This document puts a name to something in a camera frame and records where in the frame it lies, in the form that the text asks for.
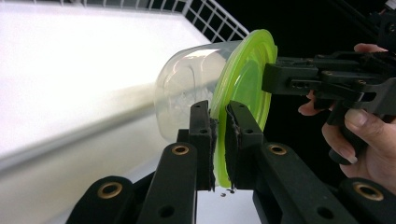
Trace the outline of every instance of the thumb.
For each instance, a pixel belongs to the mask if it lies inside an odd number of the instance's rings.
[[[346,127],[382,155],[395,154],[396,128],[362,109],[349,109]]]

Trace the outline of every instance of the screw hole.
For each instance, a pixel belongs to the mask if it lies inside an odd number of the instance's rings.
[[[175,213],[175,208],[171,205],[163,206],[160,211],[160,217],[171,217]]]
[[[172,152],[178,156],[187,154],[189,152],[189,149],[184,146],[175,146],[172,148]]]
[[[99,198],[111,199],[119,195],[121,190],[122,184],[117,182],[107,182],[99,188],[97,194]]]
[[[384,200],[382,192],[368,184],[357,182],[353,184],[353,189],[366,199],[372,201]]]
[[[330,209],[326,208],[326,207],[319,207],[319,208],[317,209],[317,212],[318,212],[318,214],[319,214],[321,217],[324,217],[324,218],[326,218],[326,219],[332,219],[332,218],[334,218],[334,214],[332,213],[332,211],[331,211]]]
[[[277,145],[272,145],[269,147],[270,151],[278,156],[283,156],[285,155],[288,151],[281,147],[281,146],[277,146]]]

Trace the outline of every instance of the black background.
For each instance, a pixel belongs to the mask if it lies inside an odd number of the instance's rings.
[[[353,51],[358,43],[375,43],[375,32],[367,29],[366,21],[360,21],[358,16],[368,17],[369,13],[383,7],[383,1],[363,0],[217,2],[249,31],[268,30],[278,47],[278,56],[282,57]],[[344,11],[334,2],[346,3],[356,11]],[[305,96],[273,95],[264,134],[269,141],[292,147],[322,181],[337,187],[345,177],[338,164],[329,159],[330,147],[321,133],[329,113],[302,116],[297,109],[306,102]]]

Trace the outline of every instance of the clear plastic container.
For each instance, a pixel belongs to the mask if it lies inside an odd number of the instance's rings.
[[[238,41],[184,49],[163,67],[156,80],[154,104],[164,139],[177,140],[179,129],[188,129],[190,107],[200,101],[210,104],[221,72]]]

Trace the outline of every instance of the finger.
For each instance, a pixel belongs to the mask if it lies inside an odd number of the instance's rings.
[[[396,158],[396,125],[385,123],[362,109],[349,109],[345,118],[346,127],[380,155]]]
[[[301,105],[298,108],[298,112],[301,113],[304,116],[314,116],[320,111],[323,111],[322,109],[315,109],[315,95],[314,91],[310,91],[308,95],[306,95],[306,98],[310,99],[310,101],[304,105]]]
[[[354,48],[357,52],[379,52],[379,51],[387,51],[386,49],[382,49],[374,44],[357,44]]]
[[[314,116],[317,113],[319,113],[320,111],[322,111],[322,110],[315,109],[313,100],[309,101],[305,105],[301,105],[298,108],[298,112],[304,116]]]
[[[338,126],[325,123],[322,127],[322,133],[326,142],[340,156],[344,157],[352,164],[358,161],[355,156],[355,149],[340,133],[340,128]]]

